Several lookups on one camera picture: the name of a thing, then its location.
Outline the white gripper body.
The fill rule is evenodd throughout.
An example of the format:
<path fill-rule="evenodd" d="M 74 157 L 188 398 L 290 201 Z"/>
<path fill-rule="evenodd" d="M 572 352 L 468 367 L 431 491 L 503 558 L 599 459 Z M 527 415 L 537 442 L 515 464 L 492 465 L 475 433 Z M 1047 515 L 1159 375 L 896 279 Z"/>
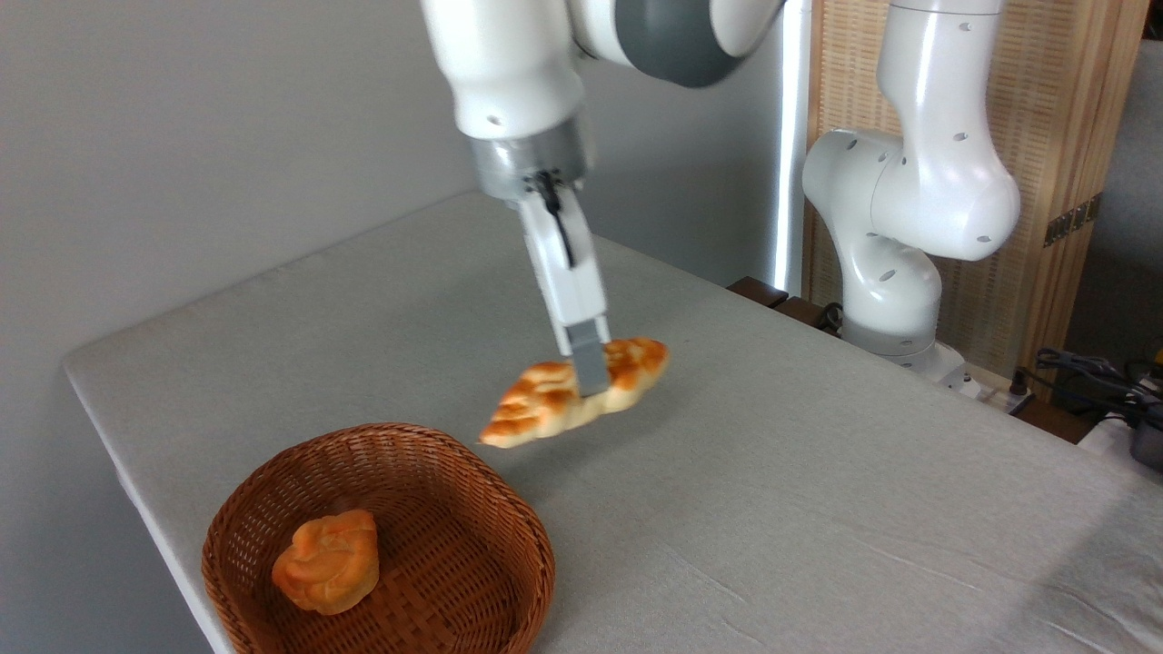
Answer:
<path fill-rule="evenodd" d="M 605 285 L 592 233 L 573 189 L 561 183 L 550 189 L 527 183 L 518 207 L 558 351 L 569 358 L 569 324 L 602 315 L 607 321 Z"/>

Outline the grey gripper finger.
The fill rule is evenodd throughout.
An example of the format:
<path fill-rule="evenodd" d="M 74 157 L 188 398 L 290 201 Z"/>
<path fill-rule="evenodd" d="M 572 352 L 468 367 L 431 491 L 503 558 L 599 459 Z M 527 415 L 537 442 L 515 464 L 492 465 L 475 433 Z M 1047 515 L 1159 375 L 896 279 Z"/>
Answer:
<path fill-rule="evenodd" d="M 611 388 L 611 374 L 605 358 L 605 343 L 608 341 L 606 317 L 569 324 L 566 336 L 579 396 L 588 398 L 607 391 Z"/>

